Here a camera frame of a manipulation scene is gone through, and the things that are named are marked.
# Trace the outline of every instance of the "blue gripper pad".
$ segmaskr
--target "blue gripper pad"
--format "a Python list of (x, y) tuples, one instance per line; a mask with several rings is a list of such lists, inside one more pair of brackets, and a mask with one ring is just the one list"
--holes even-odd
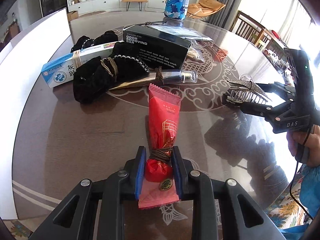
[(134, 195), (136, 197), (136, 200), (139, 199), (139, 196), (141, 194), (142, 182), (143, 182), (143, 177), (144, 177), (144, 166), (146, 164), (146, 158), (147, 158), (146, 148), (143, 148), (142, 153), (141, 153), (140, 162), (138, 165), (138, 171), (137, 171), (136, 183), (135, 183)]
[(181, 173), (177, 161), (177, 156), (175, 153), (175, 150), (173, 149), (172, 155), (171, 155), (171, 164), (172, 164), (172, 169), (173, 169), (173, 178), (174, 178), (174, 183), (176, 185), (176, 191), (181, 199), (183, 196), (183, 190), (182, 190), (182, 178), (181, 178)]

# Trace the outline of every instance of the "gold oval emblem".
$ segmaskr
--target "gold oval emblem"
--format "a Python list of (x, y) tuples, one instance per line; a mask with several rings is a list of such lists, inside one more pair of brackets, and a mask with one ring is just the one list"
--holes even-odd
[(173, 180), (172, 179), (165, 179), (159, 184), (159, 190), (166, 191), (169, 188), (171, 188), (172, 185), (173, 185)]

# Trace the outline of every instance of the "cardboard box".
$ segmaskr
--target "cardboard box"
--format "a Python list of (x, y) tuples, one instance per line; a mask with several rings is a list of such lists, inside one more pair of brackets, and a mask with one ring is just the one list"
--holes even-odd
[(74, 19), (78, 19), (78, 17), (79, 17), (78, 11), (72, 11), (72, 12), (67, 13), (68, 22), (70, 22)]
[(139, 56), (150, 68), (180, 69), (191, 46), (188, 40), (139, 25), (125, 28), (123, 40), (139, 47)]
[[(81, 49), (80, 60), (82, 64), (97, 56), (101, 56), (102, 58), (109, 57), (116, 42), (122, 41)], [(76, 67), (73, 65), (72, 55), (73, 53), (69, 53), (43, 65), (41, 75), (50, 88), (73, 80)]]

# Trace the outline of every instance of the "blue and white box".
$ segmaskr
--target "blue and white box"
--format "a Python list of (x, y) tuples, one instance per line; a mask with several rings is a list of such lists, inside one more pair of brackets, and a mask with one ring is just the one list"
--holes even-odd
[[(109, 57), (116, 42), (118, 41), (81, 49), (79, 54), (82, 64), (94, 57)], [(73, 53), (69, 53), (43, 65), (41, 75), (50, 88), (73, 80), (76, 67), (74, 66), (72, 56)]]

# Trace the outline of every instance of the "gray curtain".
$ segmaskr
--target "gray curtain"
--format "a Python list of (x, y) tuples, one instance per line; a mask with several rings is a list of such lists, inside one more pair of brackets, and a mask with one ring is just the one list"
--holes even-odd
[(215, 14), (208, 17), (207, 22), (229, 30), (236, 17), (241, 0), (218, 0), (226, 6)]

